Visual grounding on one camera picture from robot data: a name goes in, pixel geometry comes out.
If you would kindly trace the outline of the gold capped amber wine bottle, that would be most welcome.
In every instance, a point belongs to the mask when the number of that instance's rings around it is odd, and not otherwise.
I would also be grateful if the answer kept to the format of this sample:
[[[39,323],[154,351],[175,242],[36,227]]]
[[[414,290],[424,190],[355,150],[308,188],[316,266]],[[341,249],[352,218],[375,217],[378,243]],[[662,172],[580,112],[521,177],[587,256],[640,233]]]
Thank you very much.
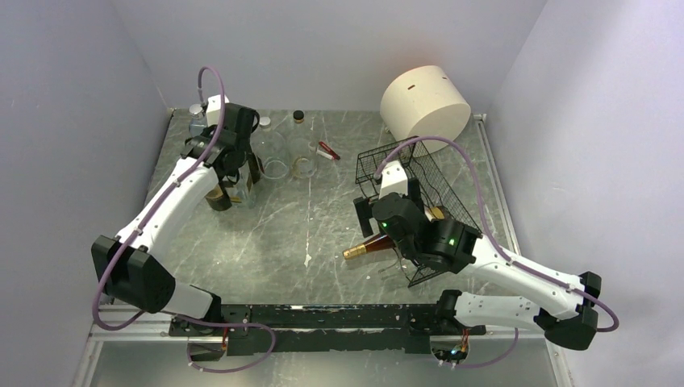
[[[452,217],[451,212],[444,206],[425,207],[424,213],[427,216],[427,219],[431,222]],[[365,254],[380,252],[383,250],[391,250],[394,248],[395,243],[389,236],[378,233],[363,243],[344,250],[343,257],[346,260],[353,260]]]

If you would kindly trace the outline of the silver capped clear bottle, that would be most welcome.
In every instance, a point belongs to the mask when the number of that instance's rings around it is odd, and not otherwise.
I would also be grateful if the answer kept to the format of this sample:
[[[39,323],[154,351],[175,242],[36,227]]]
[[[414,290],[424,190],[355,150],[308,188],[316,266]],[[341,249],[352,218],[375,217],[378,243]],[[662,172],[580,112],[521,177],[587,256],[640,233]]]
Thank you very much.
[[[288,176],[290,164],[286,141],[267,116],[259,119],[258,128],[252,133],[252,150],[261,161],[263,177],[280,180]]]

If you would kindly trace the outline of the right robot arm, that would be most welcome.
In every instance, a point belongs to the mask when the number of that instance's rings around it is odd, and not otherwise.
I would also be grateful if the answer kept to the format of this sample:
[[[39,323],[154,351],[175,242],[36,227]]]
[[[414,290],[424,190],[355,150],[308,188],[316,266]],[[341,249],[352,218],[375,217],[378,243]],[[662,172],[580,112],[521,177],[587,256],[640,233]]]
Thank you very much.
[[[560,347],[585,351],[599,332],[595,310],[602,279],[592,272],[570,275],[536,264],[498,246],[468,213],[452,204],[430,206],[415,177],[406,189],[381,198],[353,201],[362,234],[398,250],[417,269],[420,283],[444,273],[493,281],[507,296],[446,289],[422,330],[461,334],[485,326],[540,332]]]

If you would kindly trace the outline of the blue labelled clear bottle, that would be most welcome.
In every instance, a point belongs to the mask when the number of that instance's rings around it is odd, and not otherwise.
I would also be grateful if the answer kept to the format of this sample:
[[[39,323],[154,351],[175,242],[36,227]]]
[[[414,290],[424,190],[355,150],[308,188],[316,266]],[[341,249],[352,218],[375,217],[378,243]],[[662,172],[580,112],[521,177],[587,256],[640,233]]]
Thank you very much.
[[[194,138],[198,135],[201,135],[204,132],[205,128],[208,127],[206,118],[206,108],[206,102],[195,103],[190,106],[190,123],[188,125],[188,132],[190,138]]]

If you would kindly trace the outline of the black gold capped clear bottle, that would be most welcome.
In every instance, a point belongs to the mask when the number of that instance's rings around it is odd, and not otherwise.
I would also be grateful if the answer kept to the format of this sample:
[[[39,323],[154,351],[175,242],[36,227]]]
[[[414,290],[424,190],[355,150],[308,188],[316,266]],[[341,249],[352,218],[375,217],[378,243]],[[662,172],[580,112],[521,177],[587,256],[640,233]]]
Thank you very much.
[[[227,176],[225,186],[232,205],[254,207],[256,192],[253,190],[252,174],[247,164],[242,165],[234,176]]]

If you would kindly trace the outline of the silver necked green wine bottle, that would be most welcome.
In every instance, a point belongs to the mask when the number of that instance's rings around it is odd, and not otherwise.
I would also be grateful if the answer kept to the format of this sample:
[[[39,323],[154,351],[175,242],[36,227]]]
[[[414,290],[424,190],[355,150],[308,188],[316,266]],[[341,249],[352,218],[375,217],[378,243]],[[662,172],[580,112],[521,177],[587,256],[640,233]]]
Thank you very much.
[[[221,184],[217,184],[209,193],[205,195],[205,200],[214,211],[222,212],[232,207],[230,197]]]

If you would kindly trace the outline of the dark wine bottle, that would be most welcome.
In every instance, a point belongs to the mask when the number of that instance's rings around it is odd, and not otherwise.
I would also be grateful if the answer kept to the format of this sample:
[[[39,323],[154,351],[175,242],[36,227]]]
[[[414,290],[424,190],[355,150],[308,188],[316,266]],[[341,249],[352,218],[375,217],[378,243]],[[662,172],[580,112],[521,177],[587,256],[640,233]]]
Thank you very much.
[[[250,177],[252,179],[252,183],[255,185],[257,184],[261,178],[261,162],[258,157],[256,157],[253,153],[249,152],[247,154],[247,163],[249,167],[249,172],[250,172]]]

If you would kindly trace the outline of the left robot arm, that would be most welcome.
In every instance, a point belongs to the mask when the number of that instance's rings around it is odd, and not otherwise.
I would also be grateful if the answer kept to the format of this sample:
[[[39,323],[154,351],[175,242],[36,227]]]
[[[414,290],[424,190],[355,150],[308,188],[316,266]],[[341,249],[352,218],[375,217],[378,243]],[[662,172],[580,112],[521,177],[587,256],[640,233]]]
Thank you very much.
[[[107,296],[155,314],[190,318],[203,335],[223,325],[220,296],[177,280],[161,263],[194,208],[226,177],[237,177],[252,155],[251,134],[259,114],[228,103],[224,119],[185,141],[171,175],[152,200],[115,236],[99,236],[91,246],[98,288]]]

